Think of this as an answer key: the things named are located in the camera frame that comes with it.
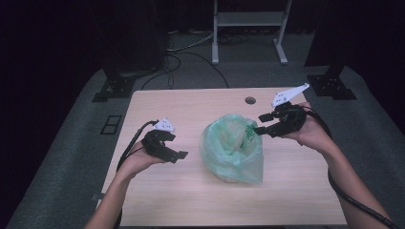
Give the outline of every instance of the human hand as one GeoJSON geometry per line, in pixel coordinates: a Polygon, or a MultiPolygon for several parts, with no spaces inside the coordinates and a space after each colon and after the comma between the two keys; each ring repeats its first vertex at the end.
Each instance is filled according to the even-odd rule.
{"type": "MultiPolygon", "coordinates": [[[[309,111],[310,104],[308,102],[300,103],[305,111],[309,111]]],[[[296,140],[300,145],[305,145],[319,153],[328,151],[331,147],[335,147],[333,140],[324,131],[318,121],[312,116],[307,115],[307,120],[303,127],[297,131],[282,137],[296,140]]]]}
{"type": "Polygon", "coordinates": [[[130,152],[130,155],[117,171],[118,174],[125,178],[132,179],[151,165],[165,162],[160,158],[148,155],[140,141],[135,143],[130,152]]]}

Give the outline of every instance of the wire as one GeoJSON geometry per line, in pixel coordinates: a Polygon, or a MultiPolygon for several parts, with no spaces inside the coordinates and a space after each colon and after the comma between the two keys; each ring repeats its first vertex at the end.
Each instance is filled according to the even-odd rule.
{"type": "Polygon", "coordinates": [[[198,46],[198,45],[204,43],[205,41],[211,39],[213,36],[214,36],[214,33],[212,32],[211,34],[209,34],[209,35],[206,36],[205,38],[203,38],[203,39],[201,39],[201,40],[199,40],[199,41],[196,41],[196,42],[194,42],[194,43],[192,43],[192,44],[190,44],[190,45],[187,45],[187,46],[184,46],[184,47],[181,47],[181,48],[178,48],[178,49],[174,49],[174,50],[167,49],[167,51],[168,51],[168,52],[183,51],[183,50],[189,49],[189,48],[191,48],[191,47],[198,46]]]}
{"type": "Polygon", "coordinates": [[[173,58],[177,59],[177,60],[178,60],[177,66],[176,66],[174,69],[168,69],[169,71],[167,71],[167,70],[165,70],[164,68],[162,68],[162,70],[164,71],[164,73],[160,73],[160,74],[154,75],[153,77],[151,77],[150,79],[148,79],[145,83],[143,83],[142,87],[140,87],[141,90],[143,90],[143,89],[145,88],[145,86],[146,86],[150,81],[152,81],[153,79],[155,79],[155,78],[157,78],[157,77],[159,77],[159,76],[161,76],[161,75],[170,74],[171,72],[175,71],[176,69],[178,69],[178,68],[180,67],[181,61],[180,61],[180,59],[179,59],[178,57],[176,57],[176,56],[174,56],[174,55],[171,55],[171,54],[168,54],[167,56],[168,56],[168,57],[173,57],[173,58]]]}
{"type": "Polygon", "coordinates": [[[199,58],[203,59],[203,60],[204,60],[205,62],[207,62],[215,71],[217,71],[217,73],[223,78],[226,87],[229,88],[229,85],[228,85],[228,83],[227,83],[227,81],[226,81],[225,76],[224,76],[217,68],[215,68],[215,66],[214,66],[213,64],[211,64],[211,62],[209,62],[209,60],[207,60],[207,59],[204,58],[203,56],[201,56],[201,55],[199,55],[199,54],[196,54],[196,53],[193,53],[193,52],[177,52],[176,54],[191,54],[191,55],[195,55],[195,56],[198,56],[199,58]]]}
{"type": "Polygon", "coordinates": [[[383,217],[381,214],[375,212],[375,210],[369,208],[368,206],[362,204],[361,202],[357,201],[354,198],[349,197],[345,192],[343,192],[339,186],[337,186],[336,182],[333,180],[333,177],[331,177],[330,170],[328,170],[328,179],[330,182],[331,188],[339,195],[342,199],[353,205],[354,207],[360,209],[361,211],[367,213],[374,219],[380,221],[382,224],[387,226],[388,228],[392,229],[399,229],[398,226],[396,226],[393,222],[391,222],[389,219],[383,217]]]}

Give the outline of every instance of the black cable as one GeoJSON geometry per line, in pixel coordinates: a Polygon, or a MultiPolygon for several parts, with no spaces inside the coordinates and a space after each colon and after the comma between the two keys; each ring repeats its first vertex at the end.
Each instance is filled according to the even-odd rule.
{"type": "Polygon", "coordinates": [[[215,71],[217,71],[217,73],[223,78],[226,87],[229,88],[229,85],[228,85],[228,83],[227,83],[227,81],[226,81],[225,76],[224,76],[217,68],[215,68],[215,66],[214,66],[211,62],[209,62],[209,60],[207,60],[207,59],[204,58],[203,56],[201,56],[201,55],[199,55],[199,54],[196,54],[196,53],[193,53],[193,52],[176,52],[176,54],[191,54],[191,55],[196,55],[196,56],[198,56],[199,58],[203,59],[203,60],[204,60],[205,62],[207,62],[215,71]]]}
{"type": "Polygon", "coordinates": [[[330,182],[331,188],[336,192],[337,195],[339,195],[342,199],[353,205],[354,207],[360,209],[361,211],[367,213],[369,216],[373,217],[374,219],[377,219],[384,225],[386,225],[388,228],[392,229],[399,229],[398,226],[396,226],[392,221],[389,219],[385,218],[381,214],[375,212],[375,210],[369,208],[368,206],[362,204],[361,202],[357,201],[354,198],[349,197],[345,192],[343,192],[339,186],[337,186],[336,182],[333,180],[330,174],[330,170],[328,170],[328,179],[330,182]]]}
{"type": "MultiPolygon", "coordinates": [[[[330,133],[330,129],[328,127],[328,125],[326,124],[326,122],[321,118],[321,116],[315,112],[312,108],[309,107],[305,107],[307,109],[310,110],[310,112],[307,112],[307,115],[310,115],[312,117],[314,117],[316,120],[319,121],[319,123],[321,124],[322,128],[324,128],[325,132],[327,132],[327,134],[331,137],[331,133],[330,133]]],[[[336,192],[336,194],[341,197],[342,199],[344,199],[345,201],[347,201],[349,204],[353,205],[354,207],[356,207],[357,209],[365,212],[366,214],[368,214],[369,216],[373,217],[374,219],[380,221],[381,223],[383,223],[385,226],[387,226],[388,228],[391,229],[399,229],[398,226],[396,226],[392,221],[390,221],[389,219],[385,218],[384,216],[382,216],[381,214],[375,212],[375,210],[373,210],[372,208],[362,204],[361,202],[357,201],[354,198],[351,198],[349,195],[347,195],[342,189],[340,189],[340,187],[336,184],[336,182],[334,181],[333,177],[331,176],[330,170],[328,169],[328,180],[330,183],[331,188],[334,190],[334,192],[336,192]]]]}
{"type": "MultiPolygon", "coordinates": [[[[132,147],[134,146],[134,144],[137,142],[140,134],[142,133],[143,129],[145,129],[145,127],[149,124],[151,125],[155,125],[157,124],[159,121],[148,121],[145,124],[143,124],[142,127],[140,127],[137,132],[135,133],[134,137],[132,138],[131,142],[129,143],[129,145],[127,146],[127,148],[125,149],[124,153],[122,153],[121,158],[119,159],[118,165],[117,165],[117,171],[119,170],[119,168],[121,167],[122,163],[125,161],[126,158],[128,158],[128,156],[130,156],[131,154],[133,154],[134,152],[143,149],[143,147],[135,150],[134,152],[131,152],[132,147]]],[[[115,229],[119,228],[119,225],[121,224],[121,219],[122,219],[122,208],[121,211],[119,212],[116,224],[114,225],[115,229]]]]}
{"type": "Polygon", "coordinates": [[[152,81],[153,79],[155,79],[155,78],[157,78],[157,77],[159,77],[159,76],[161,76],[161,75],[171,73],[171,72],[175,71],[176,69],[178,69],[178,68],[180,67],[181,61],[180,61],[180,59],[179,59],[178,57],[176,57],[176,56],[174,56],[174,55],[171,55],[171,54],[168,54],[168,56],[173,57],[173,58],[176,58],[176,59],[178,60],[178,65],[177,65],[174,69],[171,69],[170,71],[164,71],[164,73],[160,73],[160,74],[154,75],[153,77],[151,77],[150,79],[148,79],[145,83],[143,83],[142,87],[140,87],[141,90],[143,90],[143,88],[146,86],[146,84],[148,84],[148,83],[149,83],[150,81],[152,81]]]}

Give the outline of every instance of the green plastic bag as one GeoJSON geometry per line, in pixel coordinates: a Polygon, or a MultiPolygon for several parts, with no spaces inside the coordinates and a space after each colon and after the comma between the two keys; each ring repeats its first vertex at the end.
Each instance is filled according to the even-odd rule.
{"type": "Polygon", "coordinates": [[[228,114],[202,133],[200,155],[205,167],[225,182],[263,182],[263,143],[253,128],[257,123],[228,114]]]}

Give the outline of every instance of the wooden table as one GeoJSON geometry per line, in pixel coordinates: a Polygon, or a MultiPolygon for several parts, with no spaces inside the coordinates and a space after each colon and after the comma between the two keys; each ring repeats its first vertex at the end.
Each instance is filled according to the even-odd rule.
{"type": "MultiPolygon", "coordinates": [[[[133,94],[102,192],[110,185],[122,152],[149,120],[167,117],[176,139],[166,142],[187,151],[176,164],[153,165],[131,182],[122,226],[346,224],[327,179],[327,164],[315,151],[280,137],[263,136],[262,184],[225,183],[203,165],[199,153],[204,128],[227,114],[256,120],[272,111],[276,92],[287,88],[140,91],[133,94]],[[245,98],[256,103],[249,105],[245,98]]],[[[304,102],[302,94],[293,104],[304,102]]],[[[152,130],[147,127],[144,134],[152,130]]]]}

